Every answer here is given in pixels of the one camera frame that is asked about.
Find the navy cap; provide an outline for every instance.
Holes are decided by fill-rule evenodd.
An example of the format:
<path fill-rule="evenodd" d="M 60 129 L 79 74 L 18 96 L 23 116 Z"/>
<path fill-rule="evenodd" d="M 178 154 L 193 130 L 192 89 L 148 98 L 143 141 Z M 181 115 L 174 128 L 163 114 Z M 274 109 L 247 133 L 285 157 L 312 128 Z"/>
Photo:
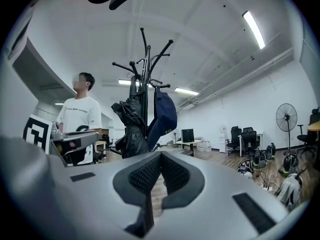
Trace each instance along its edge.
<path fill-rule="evenodd" d="M 154 91 L 154 119 L 148 127 L 148 149 L 152 150 L 161 136 L 177 128 L 177 111 L 174 102 L 165 92 Z"/>

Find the black hair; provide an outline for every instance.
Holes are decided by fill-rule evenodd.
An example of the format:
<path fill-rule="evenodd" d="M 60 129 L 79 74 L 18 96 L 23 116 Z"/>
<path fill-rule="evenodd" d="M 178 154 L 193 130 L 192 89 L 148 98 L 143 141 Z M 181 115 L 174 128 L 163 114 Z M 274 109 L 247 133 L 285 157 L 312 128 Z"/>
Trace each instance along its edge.
<path fill-rule="evenodd" d="M 95 78 L 92 76 L 92 74 L 85 73 L 85 72 L 80 73 L 79 76 L 84 76 L 85 77 L 85 81 L 86 82 L 90 82 L 90 86 L 88 88 L 88 91 L 90 91 L 91 88 L 94 87 L 94 84 L 96 82 Z"/>

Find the cable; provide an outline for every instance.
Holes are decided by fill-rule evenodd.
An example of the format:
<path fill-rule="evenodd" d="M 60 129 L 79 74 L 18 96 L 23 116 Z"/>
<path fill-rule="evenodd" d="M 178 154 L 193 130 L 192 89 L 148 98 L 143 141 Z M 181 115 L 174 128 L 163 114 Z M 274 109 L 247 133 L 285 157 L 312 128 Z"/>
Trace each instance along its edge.
<path fill-rule="evenodd" d="M 269 175 L 269 182 L 275 184 L 278 188 L 280 188 L 280 186 L 279 186 L 277 183 L 275 183 L 274 181 L 270 180 L 271 175 L 274 174 L 274 173 L 277 173 L 277 174 L 276 174 L 276 178 L 275 178 L 274 181 L 277 180 L 278 175 L 279 175 L 279 171 L 278 171 L 278 170 L 277 170 L 277 171 L 274 171 L 273 173 L 271 173 L 271 174 Z"/>
<path fill-rule="evenodd" d="M 257 173 L 263 173 L 264 174 L 264 178 L 261 176 L 261 179 L 263 179 L 263 181 L 264 181 L 264 183 L 265 183 L 265 186 L 267 187 L 268 186 L 268 184 L 267 184 L 267 182 L 266 182 L 266 177 L 267 177 L 267 175 L 266 175 L 266 173 L 264 172 L 264 171 L 262 171 L 262 170 L 256 170 L 256 172 Z"/>

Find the pipe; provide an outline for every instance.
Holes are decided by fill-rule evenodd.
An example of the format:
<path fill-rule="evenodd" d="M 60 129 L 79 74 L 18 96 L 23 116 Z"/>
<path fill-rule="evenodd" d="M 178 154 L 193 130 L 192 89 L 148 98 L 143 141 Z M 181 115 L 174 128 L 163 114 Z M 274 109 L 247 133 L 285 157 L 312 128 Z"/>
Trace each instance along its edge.
<path fill-rule="evenodd" d="M 245 83 L 246 81 L 256 77 L 257 75 L 261 74 L 262 72 L 266 71 L 267 69 L 269 69 L 270 67 L 276 65 L 277 63 L 281 62 L 283 59 L 287 58 L 288 56 L 290 56 L 290 54 L 293 52 L 293 48 L 290 48 L 286 51 L 284 51 L 283 53 L 279 54 L 278 56 L 276 56 L 275 58 L 273 58 L 272 60 L 268 61 L 267 63 L 263 64 L 262 66 L 258 67 L 256 70 L 252 71 L 251 73 L 243 76 L 242 78 L 240 78 L 239 80 L 229 84 L 228 86 L 226 86 L 225 88 L 216 91 L 215 93 L 210 94 L 209 96 L 197 101 L 198 104 L 201 104 L 209 99 L 211 99 L 213 96 L 218 96 L 220 94 L 223 94 L 227 91 L 230 91 L 231 89 L 242 85 L 243 83 Z"/>
<path fill-rule="evenodd" d="M 277 37 L 279 36 L 279 33 L 276 34 L 268 44 L 272 43 Z M 217 81 L 219 81 L 221 78 L 223 78 L 226 74 L 228 74 L 230 71 L 236 69 L 239 65 L 241 65 L 242 63 L 244 63 L 246 60 L 248 59 L 248 57 L 244 58 L 242 61 L 240 61 L 237 65 L 235 65 L 234 67 L 230 68 L 230 70 L 227 70 L 225 73 L 223 73 L 221 76 L 219 76 L 217 79 L 215 79 L 214 81 L 212 81 L 209 85 L 207 85 L 204 89 L 202 89 L 199 94 L 197 96 L 194 96 L 194 97 L 190 97 L 188 98 L 185 102 L 193 102 L 195 99 L 197 99 L 198 97 L 200 97 L 202 94 L 205 93 L 205 91 L 210 88 L 211 86 L 213 86 Z"/>

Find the man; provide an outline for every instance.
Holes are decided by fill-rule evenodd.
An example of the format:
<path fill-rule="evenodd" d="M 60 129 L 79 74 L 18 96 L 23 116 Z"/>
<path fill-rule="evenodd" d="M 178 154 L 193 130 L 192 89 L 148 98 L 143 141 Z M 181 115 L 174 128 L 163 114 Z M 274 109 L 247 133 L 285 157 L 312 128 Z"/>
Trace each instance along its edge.
<path fill-rule="evenodd" d="M 89 73 L 80 73 L 73 79 L 76 97 L 67 99 L 57 117 L 62 133 L 94 131 L 101 133 L 101 108 L 97 101 L 88 96 L 95 84 L 95 78 Z M 83 154 L 75 153 L 71 157 L 73 164 L 84 165 L 93 162 L 93 146 L 90 145 Z"/>

